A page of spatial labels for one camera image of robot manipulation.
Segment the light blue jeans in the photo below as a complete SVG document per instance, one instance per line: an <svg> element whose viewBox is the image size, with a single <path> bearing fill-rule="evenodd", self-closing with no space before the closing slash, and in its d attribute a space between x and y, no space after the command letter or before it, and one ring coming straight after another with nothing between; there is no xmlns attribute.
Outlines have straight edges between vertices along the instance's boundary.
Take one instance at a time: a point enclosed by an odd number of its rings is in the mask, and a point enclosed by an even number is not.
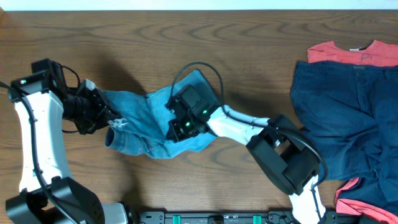
<svg viewBox="0 0 398 224"><path fill-rule="evenodd" d="M192 85L204 98L218 99L206 78L195 70L174 86L166 86L146 95L130 91L104 90L109 105L121 118L109 121L104 145L123 154L145 154L153 159L171 159L184 151L200 152L216 136L205 133L180 142L167 139L169 121L175 115L166 108L170 94L176 94L186 85Z"/></svg>

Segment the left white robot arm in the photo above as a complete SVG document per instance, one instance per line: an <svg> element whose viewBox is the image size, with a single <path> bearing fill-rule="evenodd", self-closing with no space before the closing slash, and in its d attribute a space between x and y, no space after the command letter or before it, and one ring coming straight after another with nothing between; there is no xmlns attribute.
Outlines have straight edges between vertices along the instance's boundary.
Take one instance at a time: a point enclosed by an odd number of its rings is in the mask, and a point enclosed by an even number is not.
<svg viewBox="0 0 398 224"><path fill-rule="evenodd" d="M46 58L31 68L32 75L1 84L22 130L19 195L6 200L7 216L13 223L132 223L125 204L101 203L74 180L63 140L65 120L79 134L93 134L120 114L92 81L67 86L64 65Z"/></svg>

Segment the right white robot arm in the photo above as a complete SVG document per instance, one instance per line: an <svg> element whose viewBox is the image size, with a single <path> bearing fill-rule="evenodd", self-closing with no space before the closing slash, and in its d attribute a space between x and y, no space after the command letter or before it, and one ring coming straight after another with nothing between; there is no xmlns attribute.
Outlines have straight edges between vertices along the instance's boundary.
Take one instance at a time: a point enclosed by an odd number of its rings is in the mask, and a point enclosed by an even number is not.
<svg viewBox="0 0 398 224"><path fill-rule="evenodd" d="M171 92L167 108L174 142L211 133L232 139L249 151L267 178L289 196L292 216L299 223L325 223L326 208L318 186L326 163L315 146L285 116L274 119L248 116L201 95L193 85Z"/></svg>

